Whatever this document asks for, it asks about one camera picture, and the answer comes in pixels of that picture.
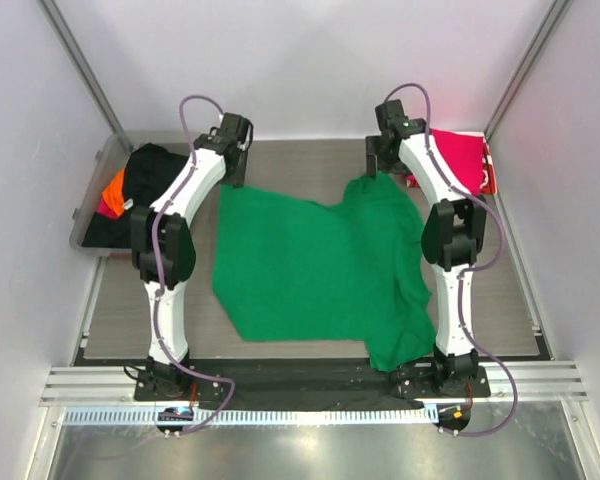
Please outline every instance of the wooden surface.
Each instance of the wooden surface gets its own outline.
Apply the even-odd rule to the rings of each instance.
[[[275,141],[254,144],[249,157],[249,185],[326,204],[338,203],[346,184],[364,173],[364,143],[359,140]],[[420,190],[405,191],[426,218],[428,207]],[[219,191],[204,201],[192,226],[198,259],[187,285],[185,330],[192,357],[363,357],[362,342],[248,343],[240,339],[211,290],[215,257]],[[488,220],[481,259],[498,246],[497,229]],[[434,292],[429,311],[437,319],[435,281],[423,261],[423,276]],[[473,282],[474,332],[479,342],[498,355],[538,353],[518,279],[505,255],[493,269]],[[109,258],[94,310],[85,357],[144,358],[150,342],[149,304],[130,259]]]

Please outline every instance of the green cloth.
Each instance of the green cloth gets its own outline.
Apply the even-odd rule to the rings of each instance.
[[[364,340],[391,371],[433,349],[423,224],[384,174],[334,206],[222,187],[213,289],[244,340]]]

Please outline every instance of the orange cloth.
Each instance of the orange cloth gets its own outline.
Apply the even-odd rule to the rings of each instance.
[[[102,192],[102,200],[119,217],[124,213],[124,196],[122,195],[122,183],[124,181],[124,168],[120,170],[111,180],[111,183]]]

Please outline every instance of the plastic bin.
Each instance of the plastic bin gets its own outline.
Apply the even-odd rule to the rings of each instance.
[[[182,132],[127,132],[127,135],[135,148],[145,143],[154,143],[165,147],[173,153],[187,155],[189,152]],[[112,253],[131,253],[129,249],[82,246],[91,218],[100,204],[102,191],[120,169],[125,167],[129,160],[129,152],[122,146],[118,135],[114,134],[107,139],[104,147],[98,152],[96,160],[98,161],[98,165],[93,172],[82,204],[74,215],[74,225],[69,237],[69,243],[77,250],[100,257],[107,257]]]

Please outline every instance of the metal floor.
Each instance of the metal floor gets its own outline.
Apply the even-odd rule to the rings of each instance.
[[[476,404],[471,429],[498,424],[509,408]],[[478,439],[440,435],[431,425],[227,427],[158,437],[124,455],[149,435],[158,436],[154,427],[63,427],[49,479],[586,478],[559,402],[520,404],[515,422]]]
[[[172,146],[174,151],[182,145]],[[247,184],[325,204],[341,200],[347,183],[365,171],[361,140],[256,142],[251,149]],[[420,190],[405,191],[426,218]],[[185,330],[194,358],[342,358],[366,357],[362,342],[248,343],[240,339],[211,290],[217,235],[218,189],[196,214],[192,232],[198,253],[185,300]],[[483,259],[498,246],[497,229],[488,220]],[[423,262],[423,275],[434,292],[430,314],[437,318],[435,282]],[[525,300],[508,255],[493,269],[476,274],[473,282],[476,338],[498,355],[537,355]],[[138,273],[128,258],[106,260],[102,283],[89,327],[85,358],[144,358],[150,343],[149,303]]]

